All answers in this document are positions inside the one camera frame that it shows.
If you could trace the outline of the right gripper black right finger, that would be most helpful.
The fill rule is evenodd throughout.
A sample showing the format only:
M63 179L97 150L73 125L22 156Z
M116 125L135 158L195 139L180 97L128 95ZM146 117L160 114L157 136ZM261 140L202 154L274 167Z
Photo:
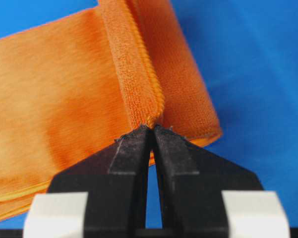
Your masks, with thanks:
M222 190L263 190L257 175L161 126L153 148L163 228L177 238L227 238Z

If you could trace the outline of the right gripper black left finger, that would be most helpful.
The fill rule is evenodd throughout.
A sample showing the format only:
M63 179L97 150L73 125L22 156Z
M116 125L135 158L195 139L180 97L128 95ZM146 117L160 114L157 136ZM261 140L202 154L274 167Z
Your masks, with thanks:
M132 238L145 227L152 130L140 126L56 174L48 193L87 192L85 238Z

